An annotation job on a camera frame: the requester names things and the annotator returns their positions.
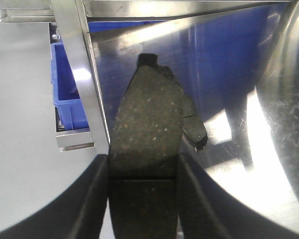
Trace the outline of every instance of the stainless steel panel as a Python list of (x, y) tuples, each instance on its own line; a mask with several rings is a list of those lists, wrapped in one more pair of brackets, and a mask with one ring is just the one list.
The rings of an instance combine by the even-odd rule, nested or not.
[[(176, 19), (284, 1), (292, 0), (85, 0), (82, 13), (89, 20)], [(53, 14), (49, 12), (47, 16), (42, 9), (49, 10), (50, 1), (1, 0), (0, 11), (4, 17), (0, 17), (0, 23), (54, 21)]]
[(0, 0), (0, 9), (47, 9), (50, 4), (50, 0)]
[(182, 150), (238, 200), (299, 233), (299, 1), (91, 37), (109, 128), (137, 56), (157, 54), (209, 134), (204, 151)]
[(0, 9), (0, 23), (54, 21), (51, 9)]
[(51, 3), (95, 148), (98, 154), (107, 154), (109, 138), (102, 105), (99, 103), (101, 95), (97, 89), (96, 69), (90, 64), (90, 60), (94, 59), (91, 58), (93, 53), (89, 53), (88, 25), (83, 3), (66, 0), (52, 0)]
[(178, 18), (181, 16), (208, 14), (234, 9), (248, 8), (279, 1), (199, 1), (199, 0), (86, 0), (88, 17), (97, 18)]
[(57, 132), (56, 141), (61, 151), (94, 146), (89, 128)]

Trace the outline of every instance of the gray floor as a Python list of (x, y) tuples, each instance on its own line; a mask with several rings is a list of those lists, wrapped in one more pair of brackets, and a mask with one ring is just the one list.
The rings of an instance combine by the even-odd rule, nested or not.
[[(0, 24), (0, 231), (63, 192), (95, 156), (60, 153), (47, 24)], [(113, 238), (109, 220), (102, 238)]]

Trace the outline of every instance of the stainless steel surface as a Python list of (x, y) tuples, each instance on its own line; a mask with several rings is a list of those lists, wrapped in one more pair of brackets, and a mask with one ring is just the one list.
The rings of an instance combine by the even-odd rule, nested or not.
[[(0, 25), (0, 231), (61, 194), (95, 157), (59, 152), (48, 24)], [(106, 212), (101, 239), (114, 239)]]
[[(84, 0), (90, 20), (176, 19), (292, 0)], [(48, 0), (1, 0), (0, 23), (53, 22)]]
[(54, 21), (51, 9), (0, 9), (0, 23)]
[(182, 150), (242, 203), (299, 233), (299, 1), (91, 37), (109, 128), (138, 54), (157, 54), (209, 134), (204, 151)]
[(98, 154), (107, 154), (109, 142), (102, 105), (99, 103), (98, 78), (89, 53), (88, 25), (81, 1), (51, 1), (74, 80), (87, 117)]
[(57, 132), (56, 141), (60, 151), (94, 146), (89, 128)]
[(48, 9), (50, 0), (0, 0), (0, 9)]
[(189, 15), (208, 14), (248, 8), (267, 2), (278, 1), (216, 1), (216, 0), (86, 0), (88, 17), (96, 18), (179, 18)]

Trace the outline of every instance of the blue plastic bin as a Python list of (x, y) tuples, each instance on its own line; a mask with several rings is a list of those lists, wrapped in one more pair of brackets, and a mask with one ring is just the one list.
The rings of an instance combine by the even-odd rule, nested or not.
[[(152, 22), (90, 22), (90, 32), (142, 25)], [(51, 44), (51, 82), (54, 105), (58, 108), (65, 130), (88, 127), (82, 102), (76, 91), (75, 81), (62, 42)]]

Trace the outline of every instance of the curved metal surface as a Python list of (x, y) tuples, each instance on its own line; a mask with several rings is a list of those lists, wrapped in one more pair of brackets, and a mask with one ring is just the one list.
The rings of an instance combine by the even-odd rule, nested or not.
[(209, 134), (203, 152), (182, 150), (235, 198), (299, 233), (299, 1), (91, 37), (109, 128), (138, 54), (157, 54)]

